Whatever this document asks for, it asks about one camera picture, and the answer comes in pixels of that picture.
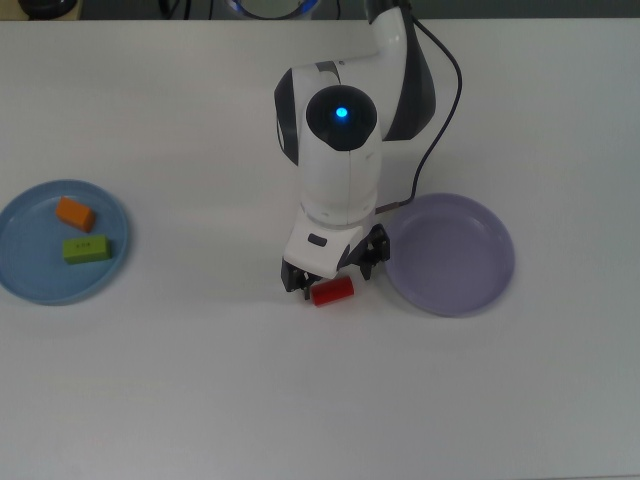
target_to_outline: lavender plate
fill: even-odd
[[[387,274],[423,310],[463,316],[493,302],[515,267],[506,227],[469,198],[438,193],[416,198],[393,217]]]

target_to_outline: yellow-green rectangular block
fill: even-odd
[[[109,260],[109,239],[106,235],[92,235],[65,240],[62,244],[62,257],[71,265]]]

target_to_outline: white robot body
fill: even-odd
[[[378,122],[364,144],[336,151],[305,122],[300,132],[301,205],[284,260],[334,278],[373,227],[382,169]]]
[[[357,150],[335,151],[305,122],[298,163],[302,207],[319,224],[344,227],[375,210],[382,169],[382,138],[376,124]]]
[[[408,0],[364,1],[377,53],[294,67],[275,91],[280,144],[302,186],[281,276],[307,298],[343,266],[368,279],[388,260],[389,239],[374,225],[382,142],[414,138],[435,111]]]

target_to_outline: white table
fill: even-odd
[[[484,203],[517,250],[467,319],[412,308],[384,269],[323,309],[280,283],[299,191],[273,89],[370,51],[365,22],[0,26],[0,205],[80,178],[134,233],[82,303],[0,291],[3,479],[640,473],[640,20],[428,25],[465,90],[420,192]],[[386,146],[380,203],[455,91],[423,46],[438,113]]]

